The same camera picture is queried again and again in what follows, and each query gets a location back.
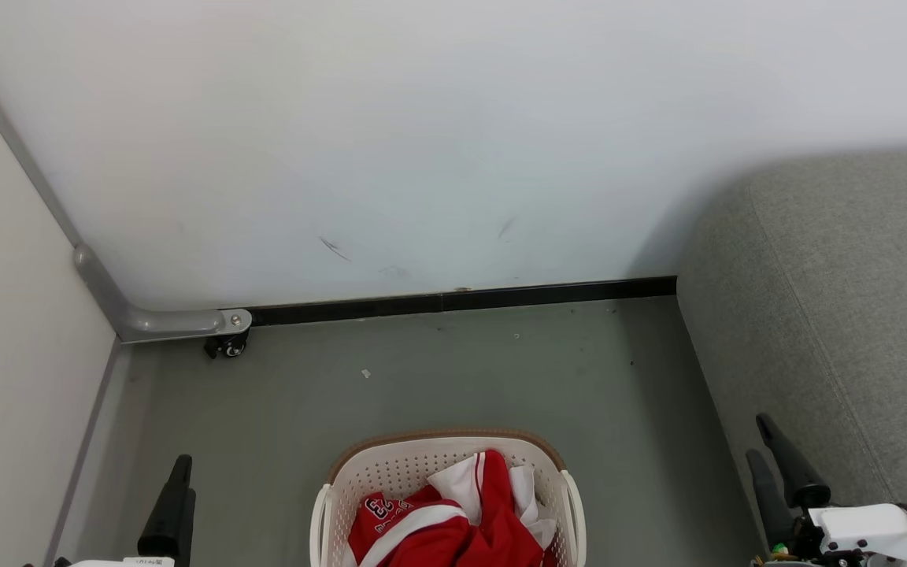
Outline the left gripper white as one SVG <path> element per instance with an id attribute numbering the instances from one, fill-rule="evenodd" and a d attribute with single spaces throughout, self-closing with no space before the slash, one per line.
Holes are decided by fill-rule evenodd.
<path id="1" fill-rule="evenodd" d="M 138 555 L 141 557 L 78 562 L 58 557 L 55 567 L 176 567 L 176 560 L 167 557 L 177 556 L 179 564 L 190 564 L 197 505 L 197 492 L 191 487 L 191 471 L 191 456 L 181 454 L 177 457 L 138 539 Z"/>

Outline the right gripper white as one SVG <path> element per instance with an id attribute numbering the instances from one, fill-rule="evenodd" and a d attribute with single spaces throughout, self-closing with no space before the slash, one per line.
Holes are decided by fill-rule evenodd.
<path id="1" fill-rule="evenodd" d="M 907 505 L 831 506 L 831 489 L 767 414 L 756 425 L 783 480 L 759 450 L 746 452 L 769 550 L 755 566 L 907 566 Z M 813 509 L 792 517 L 791 509 Z"/>

